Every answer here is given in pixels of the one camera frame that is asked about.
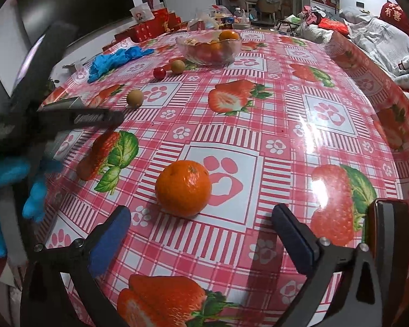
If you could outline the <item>grey blanket covered sofa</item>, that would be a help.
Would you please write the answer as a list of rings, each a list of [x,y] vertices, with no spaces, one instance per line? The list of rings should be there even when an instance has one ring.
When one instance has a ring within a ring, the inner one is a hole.
[[[409,36],[370,12],[345,7],[339,22],[348,30],[347,37],[360,47],[394,82],[409,92]]]

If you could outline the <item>red embroidered cushion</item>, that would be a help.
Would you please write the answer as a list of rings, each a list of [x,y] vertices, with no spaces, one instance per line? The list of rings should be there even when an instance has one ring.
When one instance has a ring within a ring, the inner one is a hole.
[[[380,19],[409,36],[409,18],[399,4],[387,1],[380,10]]]

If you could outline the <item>large black television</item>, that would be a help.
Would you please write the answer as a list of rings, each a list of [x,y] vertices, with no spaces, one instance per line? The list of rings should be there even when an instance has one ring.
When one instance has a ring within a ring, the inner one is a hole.
[[[79,39],[129,17],[133,0],[16,0],[26,35],[33,44],[54,22],[77,27]]]

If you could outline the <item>brown longan mid table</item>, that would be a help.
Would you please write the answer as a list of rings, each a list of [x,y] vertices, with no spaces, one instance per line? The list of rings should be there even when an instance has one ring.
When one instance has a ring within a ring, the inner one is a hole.
[[[139,89],[132,89],[129,91],[126,101],[130,108],[139,108],[144,102],[144,94]]]

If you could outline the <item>blue plastic gloves pile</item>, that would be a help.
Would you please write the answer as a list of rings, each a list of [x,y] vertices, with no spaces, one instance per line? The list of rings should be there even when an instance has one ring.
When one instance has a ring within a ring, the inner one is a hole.
[[[154,49],[143,50],[139,46],[128,49],[118,49],[108,55],[98,55],[89,67],[88,83],[99,80],[103,75],[113,69],[118,69],[132,60],[154,53]]]

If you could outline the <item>glass fruit bowl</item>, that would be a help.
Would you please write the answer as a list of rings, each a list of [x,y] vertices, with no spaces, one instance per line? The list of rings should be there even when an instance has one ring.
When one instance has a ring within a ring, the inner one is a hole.
[[[233,63],[242,50],[242,38],[229,30],[230,38],[220,38],[224,31],[207,31],[176,37],[183,57],[201,66],[225,66]]]

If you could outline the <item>red gift boxes stack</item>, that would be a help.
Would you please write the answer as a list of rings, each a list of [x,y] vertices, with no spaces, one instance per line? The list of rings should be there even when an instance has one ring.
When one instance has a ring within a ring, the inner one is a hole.
[[[120,42],[130,38],[134,43],[144,42],[171,30],[178,30],[182,24],[182,19],[174,11],[169,11],[166,7],[153,10],[152,13],[154,19],[141,22],[116,34],[114,36],[115,41]]]

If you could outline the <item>orange tangerine in bowl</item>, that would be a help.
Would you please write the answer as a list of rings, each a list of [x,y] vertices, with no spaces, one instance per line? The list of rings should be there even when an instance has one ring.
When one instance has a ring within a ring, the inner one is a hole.
[[[220,41],[240,40],[241,36],[235,30],[222,30],[219,34]]]

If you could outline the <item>orange tangerine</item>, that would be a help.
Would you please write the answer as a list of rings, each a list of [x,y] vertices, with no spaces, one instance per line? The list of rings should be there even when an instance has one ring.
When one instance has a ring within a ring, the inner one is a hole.
[[[220,41],[240,40],[241,36],[235,30],[222,30],[219,34]]]
[[[175,161],[158,176],[155,194],[162,209],[173,216],[191,218],[208,204],[212,185],[207,169],[191,160]]]

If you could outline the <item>brown longan near bowl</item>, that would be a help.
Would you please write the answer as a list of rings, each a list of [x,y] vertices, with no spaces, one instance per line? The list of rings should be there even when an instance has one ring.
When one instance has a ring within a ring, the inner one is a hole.
[[[181,75],[185,69],[185,62],[181,59],[176,59],[170,62],[170,70],[174,75]]]

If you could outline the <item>cherry tomato near bowl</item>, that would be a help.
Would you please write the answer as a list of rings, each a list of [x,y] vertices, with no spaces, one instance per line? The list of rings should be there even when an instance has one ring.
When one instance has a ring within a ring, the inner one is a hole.
[[[156,80],[163,80],[166,74],[167,72],[163,67],[157,67],[153,71],[153,75]]]

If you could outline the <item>red strawberry plaid tablecloth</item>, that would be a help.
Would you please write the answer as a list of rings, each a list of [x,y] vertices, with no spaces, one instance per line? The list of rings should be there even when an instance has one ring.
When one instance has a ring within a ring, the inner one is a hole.
[[[49,177],[40,237],[64,247],[124,205],[131,227],[102,289],[113,303],[129,298],[139,325],[152,314],[131,290],[136,275],[202,298],[211,310],[192,307],[195,326],[272,326],[305,281],[272,231],[273,207],[284,203],[315,234],[356,246],[374,199],[409,203],[409,99],[339,34],[319,45],[243,32],[233,63],[189,63],[156,80],[155,68],[181,58],[175,40],[149,42],[153,54],[93,83],[84,67],[54,92],[101,101],[125,120],[103,159],[88,158],[95,130],[73,131],[59,146],[64,168]],[[136,109],[126,101],[132,89],[144,94]],[[191,218],[166,213],[155,194],[179,160],[210,174],[210,200]]]

